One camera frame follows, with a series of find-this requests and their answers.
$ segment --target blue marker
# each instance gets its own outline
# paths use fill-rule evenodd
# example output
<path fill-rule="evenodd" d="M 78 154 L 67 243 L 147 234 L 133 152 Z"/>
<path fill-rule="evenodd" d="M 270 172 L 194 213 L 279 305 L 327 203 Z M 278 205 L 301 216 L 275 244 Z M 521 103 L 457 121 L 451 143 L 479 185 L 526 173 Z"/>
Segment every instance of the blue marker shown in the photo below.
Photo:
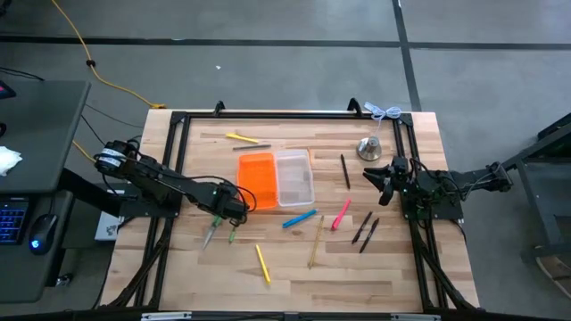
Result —
<path fill-rule="evenodd" d="M 303 214 L 303 215 L 300 215 L 300 216 L 298 216 L 297 218 L 293 218 L 293 219 L 288 220 L 287 222 L 284 222 L 284 224 L 282 224 L 282 227 L 283 227 L 283 228 L 290 227 L 290 226 L 292 226 L 292 225 L 294 225 L 294 224 L 297 224 L 297 223 L 303 221 L 304 219 L 310 217 L 311 215 L 313 215 L 313 214 L 315 214 L 315 213 L 317 213 L 317 212 L 318 212 L 318 209 L 310 210 L 309 212 L 307 212 L 307 213 L 305 213 L 305 214 Z"/>

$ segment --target black marker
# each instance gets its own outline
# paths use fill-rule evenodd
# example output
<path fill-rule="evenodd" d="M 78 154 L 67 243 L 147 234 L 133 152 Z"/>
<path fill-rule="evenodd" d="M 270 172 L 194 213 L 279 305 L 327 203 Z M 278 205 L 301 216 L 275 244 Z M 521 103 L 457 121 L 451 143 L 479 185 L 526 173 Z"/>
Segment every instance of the black marker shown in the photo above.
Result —
<path fill-rule="evenodd" d="M 368 240 L 370 240 L 371 236 L 373 235 L 373 232 L 375 232 L 375 228 L 377 228 L 377 224 L 378 224 L 378 218 L 375 219 L 375 221 L 373 222 L 373 226 L 371 227 L 371 230 L 368 231 L 367 239 L 365 239 L 363 246 L 360 247 L 359 253 L 362 253 L 363 251 L 365 251 L 365 247 L 368 244 Z"/>
<path fill-rule="evenodd" d="M 345 166 L 345 158 L 342 154 L 341 164 L 343 165 L 343 173 L 345 174 L 345 183 L 347 183 L 347 189 L 351 189 L 351 184 L 349 184 L 349 174 L 347 174 L 347 167 Z"/>
<path fill-rule="evenodd" d="M 363 232 L 363 228 L 365 227 L 365 225 L 368 222 L 368 219 L 371 218 L 371 215 L 373 214 L 372 211 L 370 211 L 367 216 L 365 217 L 365 220 L 363 221 L 363 224 L 360 225 L 359 227 L 359 231 L 357 231 L 357 234 L 355 235 L 355 237 L 353 237 L 353 240 L 351 241 L 351 244 L 355 244 L 358 240 L 359 240 L 359 236 L 360 233 Z"/>

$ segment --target small gray object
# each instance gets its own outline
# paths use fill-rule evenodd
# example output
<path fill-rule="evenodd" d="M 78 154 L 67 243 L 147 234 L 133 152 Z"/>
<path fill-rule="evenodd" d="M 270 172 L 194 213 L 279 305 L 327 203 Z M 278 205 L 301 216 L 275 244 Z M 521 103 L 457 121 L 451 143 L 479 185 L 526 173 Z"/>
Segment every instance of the small gray object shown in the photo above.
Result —
<path fill-rule="evenodd" d="M 376 161 L 381 157 L 381 143 L 375 136 L 363 138 L 357 144 L 357 154 L 365 161 Z"/>

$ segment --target white label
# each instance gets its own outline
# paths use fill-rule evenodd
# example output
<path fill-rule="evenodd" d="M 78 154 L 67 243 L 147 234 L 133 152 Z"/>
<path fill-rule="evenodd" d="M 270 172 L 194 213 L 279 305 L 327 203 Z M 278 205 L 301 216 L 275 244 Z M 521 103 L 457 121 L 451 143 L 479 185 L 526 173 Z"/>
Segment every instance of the white label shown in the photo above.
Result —
<path fill-rule="evenodd" d="M 117 151 L 114 151 L 114 150 L 109 149 L 109 148 L 104 148 L 104 149 L 101 151 L 101 154 L 103 154 L 103 155 L 111 155 L 111 156 L 118 156 L 118 157 L 125 157 L 125 155 L 123 155 L 122 153 L 117 152 Z M 104 161 L 104 162 L 109 163 L 109 164 L 112 164 L 112 165 L 115 166 L 115 167 L 119 167 L 119 166 L 121 165 L 121 161 L 120 161 L 120 160 L 117 160 L 117 159 L 114 159 L 114 158 L 110 158 L 110 157 L 104 157 L 104 156 L 102 156 L 102 157 L 99 157 L 99 160 L 100 160 L 100 161 Z"/>

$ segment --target pink marker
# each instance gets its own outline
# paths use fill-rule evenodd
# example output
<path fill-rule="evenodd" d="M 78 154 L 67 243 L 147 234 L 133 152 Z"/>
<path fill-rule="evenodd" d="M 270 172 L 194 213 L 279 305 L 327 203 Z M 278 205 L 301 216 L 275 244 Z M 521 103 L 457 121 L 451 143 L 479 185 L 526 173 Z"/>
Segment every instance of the pink marker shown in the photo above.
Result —
<path fill-rule="evenodd" d="M 332 231 L 336 230 L 337 227 L 339 226 L 339 223 L 341 223 L 343 215 L 345 215 L 345 212 L 347 211 L 347 209 L 349 209 L 349 204 L 351 204 L 351 199 L 347 199 L 347 202 L 345 202 L 343 209 L 339 212 L 339 215 L 337 215 L 337 218 L 333 221 L 333 225 L 331 226 Z"/>

